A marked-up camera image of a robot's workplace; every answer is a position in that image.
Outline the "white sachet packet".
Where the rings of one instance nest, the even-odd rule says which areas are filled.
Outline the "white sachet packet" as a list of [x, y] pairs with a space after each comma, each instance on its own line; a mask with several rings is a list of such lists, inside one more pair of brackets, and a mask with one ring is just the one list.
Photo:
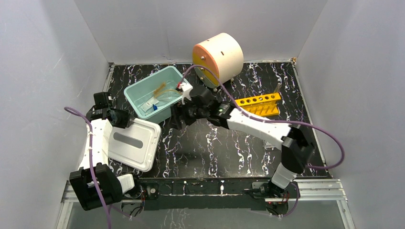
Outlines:
[[140, 108], [144, 111], [147, 112], [149, 109], [153, 109], [153, 106], [156, 105], [159, 102], [159, 100], [155, 97], [150, 98], [147, 100]]

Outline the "tan rubber tube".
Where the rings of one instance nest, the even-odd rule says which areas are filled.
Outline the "tan rubber tube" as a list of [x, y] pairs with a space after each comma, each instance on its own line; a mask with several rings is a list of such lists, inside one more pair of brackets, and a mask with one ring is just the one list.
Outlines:
[[182, 96], [181, 92], [179, 92], [175, 89], [165, 89], [164, 93], [158, 97], [179, 97], [179, 96]]

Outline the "white bin lid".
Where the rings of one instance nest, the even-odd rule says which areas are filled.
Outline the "white bin lid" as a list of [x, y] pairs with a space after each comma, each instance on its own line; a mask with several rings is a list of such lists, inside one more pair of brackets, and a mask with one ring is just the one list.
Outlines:
[[113, 127], [108, 145], [108, 157], [141, 172], [148, 172], [161, 136], [161, 127], [149, 121], [134, 119], [123, 129]]

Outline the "large glass test tube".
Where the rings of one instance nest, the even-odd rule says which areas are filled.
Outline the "large glass test tube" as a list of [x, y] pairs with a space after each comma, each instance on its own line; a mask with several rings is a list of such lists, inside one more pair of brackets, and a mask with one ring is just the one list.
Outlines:
[[280, 89], [281, 89], [281, 86], [282, 86], [281, 83], [278, 83], [278, 84], [277, 84], [277, 86], [276, 86], [276, 88], [275, 88], [275, 90], [274, 90], [274, 94], [279, 94]]

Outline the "test tube brush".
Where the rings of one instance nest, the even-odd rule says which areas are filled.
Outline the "test tube brush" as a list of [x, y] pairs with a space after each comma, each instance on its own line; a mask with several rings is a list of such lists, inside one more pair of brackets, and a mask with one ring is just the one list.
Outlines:
[[165, 87], [166, 87], [166, 83], [163, 82], [157, 89], [155, 89], [153, 91], [153, 97], [156, 98], [156, 97], [160, 96], [161, 94], [163, 94]]

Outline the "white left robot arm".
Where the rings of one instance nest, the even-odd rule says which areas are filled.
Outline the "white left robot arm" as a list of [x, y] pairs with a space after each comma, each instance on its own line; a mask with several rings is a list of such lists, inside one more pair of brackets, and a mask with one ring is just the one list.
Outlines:
[[86, 114], [71, 107], [64, 108], [83, 118], [87, 127], [83, 159], [78, 169], [69, 175], [69, 182], [85, 211], [118, 203], [124, 194], [138, 198], [143, 191], [143, 186], [132, 175], [117, 177], [108, 166], [110, 136], [115, 127], [129, 126], [129, 111], [114, 108], [108, 92], [95, 93], [94, 102]]

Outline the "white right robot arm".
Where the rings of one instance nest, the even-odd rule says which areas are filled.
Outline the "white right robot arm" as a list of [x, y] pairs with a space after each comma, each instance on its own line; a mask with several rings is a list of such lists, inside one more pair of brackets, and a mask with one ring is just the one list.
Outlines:
[[301, 124], [273, 123], [271, 120], [239, 110], [231, 102], [220, 102], [204, 86], [193, 87], [181, 83], [176, 90], [181, 101], [171, 106], [171, 126], [182, 129], [198, 119], [206, 119], [217, 127], [241, 131], [260, 138], [281, 151], [281, 162], [269, 184], [269, 192], [276, 198], [288, 191], [288, 185], [303, 173], [315, 145], [308, 129]]

